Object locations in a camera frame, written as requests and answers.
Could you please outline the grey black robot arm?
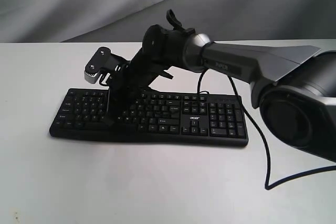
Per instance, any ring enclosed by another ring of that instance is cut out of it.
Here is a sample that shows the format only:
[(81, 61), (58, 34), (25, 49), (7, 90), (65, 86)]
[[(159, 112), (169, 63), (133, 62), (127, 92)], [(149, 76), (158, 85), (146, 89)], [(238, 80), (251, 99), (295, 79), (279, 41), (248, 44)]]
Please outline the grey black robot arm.
[(109, 117), (119, 116), (170, 67), (212, 69), (248, 83), (252, 107), (277, 139), (335, 161), (335, 50), (218, 44), (191, 28), (153, 25), (109, 83)]

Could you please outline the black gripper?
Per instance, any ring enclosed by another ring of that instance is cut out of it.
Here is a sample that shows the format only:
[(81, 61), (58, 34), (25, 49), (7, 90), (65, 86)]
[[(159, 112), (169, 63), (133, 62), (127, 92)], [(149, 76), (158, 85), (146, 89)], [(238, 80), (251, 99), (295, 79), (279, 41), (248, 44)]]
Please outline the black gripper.
[(121, 65), (118, 71), (112, 73), (107, 80), (109, 89), (106, 94), (104, 117), (101, 118), (107, 127), (118, 123), (118, 118), (140, 93), (158, 77), (172, 79), (166, 72), (170, 65), (161, 64), (149, 55), (137, 53), (131, 61)]

